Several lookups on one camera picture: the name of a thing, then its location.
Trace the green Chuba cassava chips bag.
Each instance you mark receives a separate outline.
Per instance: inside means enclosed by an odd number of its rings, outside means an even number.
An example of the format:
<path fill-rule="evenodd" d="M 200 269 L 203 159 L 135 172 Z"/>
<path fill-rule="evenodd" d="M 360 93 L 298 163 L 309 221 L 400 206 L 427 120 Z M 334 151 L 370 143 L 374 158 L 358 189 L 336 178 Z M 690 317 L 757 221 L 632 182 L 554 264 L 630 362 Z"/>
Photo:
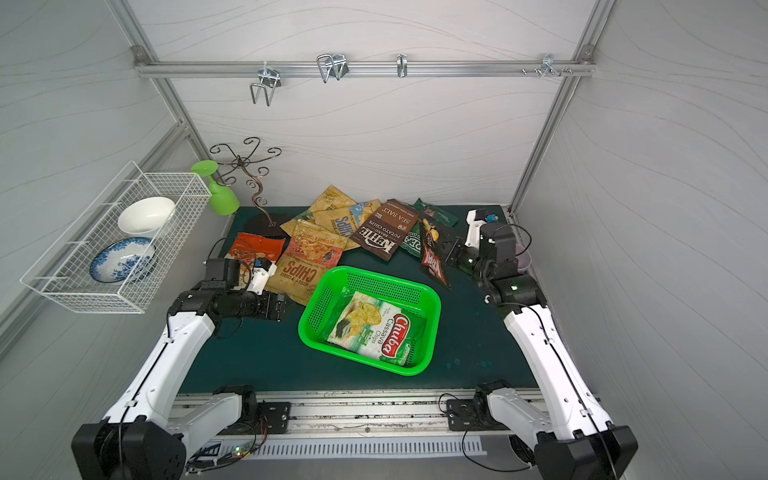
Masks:
<path fill-rule="evenodd" d="M 425 328 L 426 320 L 416 313 L 355 291 L 322 339 L 358 356 L 405 366 Z"/>

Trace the black red Krax chips bag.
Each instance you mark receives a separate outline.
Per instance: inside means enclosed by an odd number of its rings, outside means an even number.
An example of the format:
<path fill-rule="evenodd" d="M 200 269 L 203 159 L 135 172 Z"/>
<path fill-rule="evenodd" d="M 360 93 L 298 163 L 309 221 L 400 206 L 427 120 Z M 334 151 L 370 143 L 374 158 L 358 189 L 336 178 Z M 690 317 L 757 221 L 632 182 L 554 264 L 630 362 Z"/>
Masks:
<path fill-rule="evenodd" d="M 438 229 L 429 220 L 422 217 L 419 221 L 419 231 L 422 269 L 443 288 L 449 290 L 450 283 L 442 260 Z"/>

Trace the green Real chips bag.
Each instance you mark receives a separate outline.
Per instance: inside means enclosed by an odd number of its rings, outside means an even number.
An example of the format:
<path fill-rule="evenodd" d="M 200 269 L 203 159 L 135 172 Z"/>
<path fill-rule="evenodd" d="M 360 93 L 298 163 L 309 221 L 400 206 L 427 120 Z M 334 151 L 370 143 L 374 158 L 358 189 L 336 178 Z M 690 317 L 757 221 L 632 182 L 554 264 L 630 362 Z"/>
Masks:
<path fill-rule="evenodd" d="M 433 243 L 443 256 L 447 255 L 457 239 L 453 228 L 458 223 L 458 218 L 443 207 L 436 206 L 417 199 L 412 207 L 419 214 L 420 221 L 416 224 L 400 245 L 414 257 L 421 257 L 421 231 L 420 225 L 424 225 L 430 232 Z"/>

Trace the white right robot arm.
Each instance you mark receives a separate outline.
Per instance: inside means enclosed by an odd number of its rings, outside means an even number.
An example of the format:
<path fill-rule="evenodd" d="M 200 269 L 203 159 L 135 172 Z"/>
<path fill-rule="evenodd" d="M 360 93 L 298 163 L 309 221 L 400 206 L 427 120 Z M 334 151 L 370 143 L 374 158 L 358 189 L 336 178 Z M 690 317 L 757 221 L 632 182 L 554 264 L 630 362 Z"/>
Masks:
<path fill-rule="evenodd" d="M 638 451 L 631 428 L 617 425 L 583 380 L 536 280 L 518 267 L 516 226 L 473 218 L 446 262 L 476 280 L 496 308 L 536 380 L 546 408 L 509 383 L 480 384 L 473 404 L 479 425 L 503 426 L 524 468 L 544 479 L 619 479 Z"/>

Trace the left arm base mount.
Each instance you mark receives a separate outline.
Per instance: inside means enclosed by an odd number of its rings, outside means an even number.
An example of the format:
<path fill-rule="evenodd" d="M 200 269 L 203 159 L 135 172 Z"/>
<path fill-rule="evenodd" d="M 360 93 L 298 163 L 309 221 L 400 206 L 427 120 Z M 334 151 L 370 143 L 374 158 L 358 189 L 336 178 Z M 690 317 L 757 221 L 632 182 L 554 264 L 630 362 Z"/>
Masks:
<path fill-rule="evenodd" d="M 292 404 L 290 402 L 256 402 L 243 408 L 241 423 L 253 427 L 259 434 L 285 434 Z"/>

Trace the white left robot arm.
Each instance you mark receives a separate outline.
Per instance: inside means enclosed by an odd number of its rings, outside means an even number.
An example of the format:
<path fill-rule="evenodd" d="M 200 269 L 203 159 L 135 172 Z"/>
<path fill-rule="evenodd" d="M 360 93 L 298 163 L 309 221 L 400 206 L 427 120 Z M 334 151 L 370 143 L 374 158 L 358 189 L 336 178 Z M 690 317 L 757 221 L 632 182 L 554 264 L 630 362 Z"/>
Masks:
<path fill-rule="evenodd" d="M 267 424 L 250 386 L 216 391 L 179 420 L 170 414 L 198 353 L 222 320 L 239 317 L 278 322 L 282 294 L 195 288 L 181 293 L 143 366 L 102 420 L 82 425 L 71 450 L 84 479 L 179 479 L 203 447 L 229 427 L 246 427 L 249 446 L 224 460 L 235 463 L 266 441 Z"/>

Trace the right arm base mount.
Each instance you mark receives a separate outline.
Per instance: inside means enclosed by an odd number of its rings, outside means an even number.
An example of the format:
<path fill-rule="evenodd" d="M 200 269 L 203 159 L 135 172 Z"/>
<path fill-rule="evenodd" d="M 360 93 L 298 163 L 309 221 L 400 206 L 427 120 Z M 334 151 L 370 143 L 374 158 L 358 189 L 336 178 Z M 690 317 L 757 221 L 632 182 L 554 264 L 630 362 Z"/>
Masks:
<path fill-rule="evenodd" d="M 472 400 L 449 398 L 441 405 L 448 421 L 448 429 L 452 432 L 465 431 L 508 431 L 503 424 L 481 418 Z"/>

